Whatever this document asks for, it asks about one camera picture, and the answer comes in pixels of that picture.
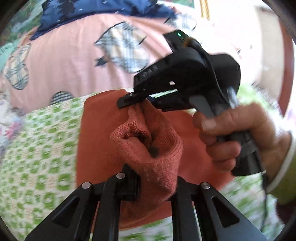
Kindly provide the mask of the person's right hand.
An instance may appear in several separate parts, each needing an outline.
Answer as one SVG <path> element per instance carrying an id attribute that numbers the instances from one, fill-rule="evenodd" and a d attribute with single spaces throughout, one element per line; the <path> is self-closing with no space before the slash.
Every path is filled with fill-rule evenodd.
<path id="1" fill-rule="evenodd" d="M 257 146 L 260 160 L 269 181 L 274 180 L 288 153 L 292 136 L 277 127 L 268 112 L 258 103 L 227 109 L 214 118 L 203 113 L 193 115 L 201 141 L 219 172 L 229 172 L 236 166 L 241 153 L 242 138 L 249 135 Z"/>

